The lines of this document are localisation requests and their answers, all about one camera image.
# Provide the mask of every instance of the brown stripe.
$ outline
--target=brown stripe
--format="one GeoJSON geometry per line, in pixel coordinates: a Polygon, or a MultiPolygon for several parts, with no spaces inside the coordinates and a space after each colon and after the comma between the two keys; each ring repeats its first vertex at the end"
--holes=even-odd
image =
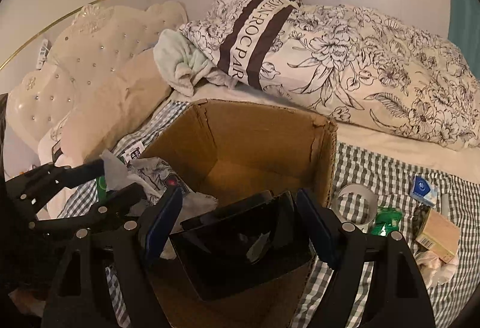
{"type": "Polygon", "coordinates": [[[260,67],[263,59],[265,59],[265,55],[270,50],[273,40],[280,32],[280,29],[282,29],[283,24],[293,9],[293,6],[284,7],[273,16],[251,53],[250,61],[247,65],[248,84],[258,90],[262,89],[262,86],[260,86],[260,67]]]}
{"type": "Polygon", "coordinates": [[[217,67],[227,75],[229,74],[230,68],[230,49],[232,49],[235,45],[237,36],[239,35],[240,30],[243,28],[243,25],[245,25],[245,22],[248,20],[248,17],[262,1],[264,0],[251,0],[248,5],[244,7],[242,13],[238,16],[238,19],[233,24],[233,30],[231,34],[225,37],[225,41],[223,41],[223,43],[220,45],[220,58],[218,59],[217,67]]]}

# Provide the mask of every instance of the floral comforter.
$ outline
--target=floral comforter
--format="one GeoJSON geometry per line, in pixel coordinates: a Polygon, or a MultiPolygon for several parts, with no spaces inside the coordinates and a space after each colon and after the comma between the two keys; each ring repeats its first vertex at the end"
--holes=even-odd
{"type": "Polygon", "coordinates": [[[479,144],[479,84],[458,47],[377,10],[215,0],[181,32],[233,78],[336,120],[479,144]]]}

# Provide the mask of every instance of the cardboard box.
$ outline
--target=cardboard box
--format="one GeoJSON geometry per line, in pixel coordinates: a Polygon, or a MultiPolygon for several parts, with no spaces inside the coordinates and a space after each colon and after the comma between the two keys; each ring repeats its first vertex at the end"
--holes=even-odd
{"type": "Polygon", "coordinates": [[[445,263],[457,254],[459,240],[460,228],[435,209],[429,210],[416,238],[417,243],[436,253],[445,263]]]}
{"type": "MultiPolygon", "coordinates": [[[[219,207],[264,190],[278,195],[300,187],[312,188],[326,206],[336,131],[335,122],[311,112],[203,100],[189,106],[142,158],[163,158],[193,190],[215,196],[219,207]]],[[[210,302],[200,301],[178,259],[159,261],[151,281],[174,327],[282,328],[289,326],[310,272],[308,263],[210,302]]]]}

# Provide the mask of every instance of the upholstered headboard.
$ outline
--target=upholstered headboard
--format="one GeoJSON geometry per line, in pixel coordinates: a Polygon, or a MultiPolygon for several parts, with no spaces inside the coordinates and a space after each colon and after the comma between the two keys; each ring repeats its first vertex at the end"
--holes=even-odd
{"type": "Polygon", "coordinates": [[[41,70],[29,72],[7,104],[7,121],[35,152],[49,129],[127,60],[153,47],[162,30],[187,21],[173,1],[146,11],[85,6],[52,45],[41,70]]]}

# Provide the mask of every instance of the checkered sheet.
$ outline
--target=checkered sheet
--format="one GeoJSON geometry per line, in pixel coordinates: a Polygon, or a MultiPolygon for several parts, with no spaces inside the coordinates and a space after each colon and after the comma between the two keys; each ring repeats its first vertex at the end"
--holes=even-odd
{"type": "MultiPolygon", "coordinates": [[[[438,328],[446,328],[465,306],[480,282],[480,185],[466,182],[445,172],[412,166],[399,160],[369,152],[365,149],[338,143],[334,176],[334,194],[350,183],[364,184],[379,196],[379,206],[400,208],[404,218],[400,232],[416,253],[413,243],[412,218],[419,203],[408,196],[410,180],[418,174],[433,183],[441,194],[449,194],[449,219],[461,230],[458,271],[452,280],[429,289],[433,314],[438,328]]],[[[340,201],[340,212],[353,222],[364,222],[368,207],[352,195],[340,201]]],[[[348,327],[360,324],[367,300],[373,271],[373,263],[365,263],[363,276],[352,307],[348,327]]],[[[321,261],[316,261],[313,273],[307,282],[292,328],[303,328],[320,303],[332,270],[321,261]]]]}
{"type": "MultiPolygon", "coordinates": [[[[140,130],[121,139],[112,152],[116,156],[121,156],[138,141],[147,147],[187,106],[188,103],[185,102],[169,102],[140,130]]],[[[411,177],[415,174],[433,183],[442,194],[449,193],[450,220],[461,230],[460,263],[457,273],[450,283],[429,290],[437,327],[443,328],[455,319],[480,282],[480,185],[466,182],[445,172],[405,164],[347,144],[337,145],[334,193],[349,183],[360,183],[378,194],[380,206],[400,208],[404,213],[400,232],[414,253],[418,247],[412,240],[412,217],[419,203],[408,196],[408,191],[411,177]]],[[[97,199],[95,181],[85,183],[69,198],[60,217],[85,214],[97,199]]],[[[351,195],[340,201],[340,211],[345,218],[353,222],[363,222],[367,209],[362,200],[354,199],[351,195]]],[[[360,323],[372,270],[373,263],[366,263],[348,327],[356,327],[360,323]]],[[[117,277],[113,270],[107,269],[106,274],[118,323],[122,327],[127,327],[130,325],[130,319],[117,277]]],[[[293,319],[292,328],[303,328],[308,324],[331,275],[332,271],[326,264],[316,261],[293,319]]]]}

